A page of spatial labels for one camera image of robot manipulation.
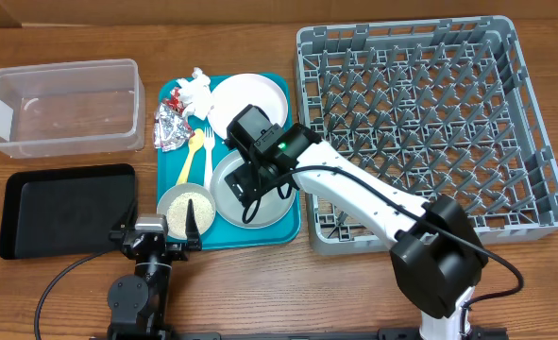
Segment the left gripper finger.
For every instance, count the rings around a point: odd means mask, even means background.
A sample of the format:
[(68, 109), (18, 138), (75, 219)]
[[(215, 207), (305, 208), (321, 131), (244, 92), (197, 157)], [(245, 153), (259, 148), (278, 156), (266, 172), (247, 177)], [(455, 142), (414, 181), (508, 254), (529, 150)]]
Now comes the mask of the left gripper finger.
[(200, 232), (195, 221), (194, 203), (191, 199), (188, 200), (187, 213), (185, 220), (185, 234), (188, 241), (199, 241)]
[(127, 211), (120, 218), (118, 230), (129, 230), (135, 224), (137, 218), (137, 199), (133, 198), (127, 207)]

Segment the grey deep plate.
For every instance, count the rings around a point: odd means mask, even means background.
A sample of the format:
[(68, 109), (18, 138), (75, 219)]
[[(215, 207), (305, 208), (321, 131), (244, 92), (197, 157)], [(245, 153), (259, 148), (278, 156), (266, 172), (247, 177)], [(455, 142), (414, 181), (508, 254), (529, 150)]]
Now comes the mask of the grey deep plate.
[(225, 177), (243, 164), (241, 155), (234, 150), (214, 168), (211, 177), (211, 194), (215, 200), (216, 211), (229, 223), (244, 229), (266, 228), (277, 223), (291, 210), (296, 201), (296, 194), (291, 193), (289, 198), (281, 199), (276, 190), (267, 193), (262, 197), (260, 208), (253, 220), (245, 224), (242, 220), (245, 208), (225, 182)]

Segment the white plastic fork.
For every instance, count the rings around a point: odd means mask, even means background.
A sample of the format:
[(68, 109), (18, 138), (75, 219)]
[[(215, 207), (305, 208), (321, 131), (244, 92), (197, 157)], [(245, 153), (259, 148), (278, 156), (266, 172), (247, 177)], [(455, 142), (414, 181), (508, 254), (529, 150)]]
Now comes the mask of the white plastic fork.
[(205, 159), (205, 173), (204, 173), (204, 187), (207, 190), (211, 188), (211, 178), (212, 178), (212, 151), (215, 147), (215, 134), (211, 127), (205, 128), (205, 140), (204, 148), (206, 152)]

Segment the yellow plastic spoon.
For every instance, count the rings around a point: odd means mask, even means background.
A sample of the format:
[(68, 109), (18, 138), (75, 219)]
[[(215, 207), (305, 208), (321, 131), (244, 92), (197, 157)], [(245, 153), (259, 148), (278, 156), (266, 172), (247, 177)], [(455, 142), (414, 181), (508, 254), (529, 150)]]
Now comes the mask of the yellow plastic spoon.
[(205, 134), (201, 128), (197, 128), (194, 131), (194, 135), (190, 138), (188, 142), (188, 154), (185, 162), (180, 170), (177, 185), (186, 183), (190, 175), (195, 153), (204, 145)]

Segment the white plate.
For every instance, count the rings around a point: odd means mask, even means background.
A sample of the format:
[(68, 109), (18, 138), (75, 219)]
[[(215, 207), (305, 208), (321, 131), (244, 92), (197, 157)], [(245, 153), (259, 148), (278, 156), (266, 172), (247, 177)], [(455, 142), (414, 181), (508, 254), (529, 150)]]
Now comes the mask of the white plate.
[(208, 121), (217, 136), (228, 137), (229, 123), (247, 105), (259, 107), (273, 124), (284, 126), (288, 103), (284, 91), (267, 76), (239, 74), (222, 80), (212, 91), (213, 108)]

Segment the grey dishwasher rack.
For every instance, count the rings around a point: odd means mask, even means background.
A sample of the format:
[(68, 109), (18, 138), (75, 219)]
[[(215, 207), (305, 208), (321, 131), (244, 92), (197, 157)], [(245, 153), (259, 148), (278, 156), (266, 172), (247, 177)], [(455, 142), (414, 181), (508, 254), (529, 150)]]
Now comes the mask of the grey dishwasher rack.
[(400, 190), (456, 199), (484, 244), (558, 230), (558, 167), (509, 18), (307, 26), (296, 84), (302, 124)]

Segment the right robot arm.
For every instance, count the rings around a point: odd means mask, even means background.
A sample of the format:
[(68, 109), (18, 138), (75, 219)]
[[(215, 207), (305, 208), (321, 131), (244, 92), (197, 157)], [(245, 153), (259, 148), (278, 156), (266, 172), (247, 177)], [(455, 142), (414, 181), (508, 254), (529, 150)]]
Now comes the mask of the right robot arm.
[(245, 163), (226, 177), (249, 222), (257, 201), (283, 185), (326, 199), (372, 231), (389, 249), (398, 288), (422, 314), (423, 339), (466, 339), (471, 300), (486, 256), (462, 206), (447, 195), (434, 201), (373, 177), (309, 128), (232, 123), (227, 145)]

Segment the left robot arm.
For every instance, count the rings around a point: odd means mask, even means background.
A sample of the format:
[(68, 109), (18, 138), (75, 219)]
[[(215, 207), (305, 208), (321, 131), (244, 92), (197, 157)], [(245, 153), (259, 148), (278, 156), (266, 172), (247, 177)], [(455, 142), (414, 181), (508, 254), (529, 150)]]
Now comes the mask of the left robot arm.
[(185, 213), (187, 240), (167, 241), (168, 224), (163, 214), (137, 214), (136, 204), (109, 233), (110, 240), (128, 259), (135, 262), (134, 273), (117, 279), (108, 292), (111, 310), (109, 339), (178, 339), (165, 322), (172, 263), (187, 261), (191, 251), (201, 249), (194, 204)]

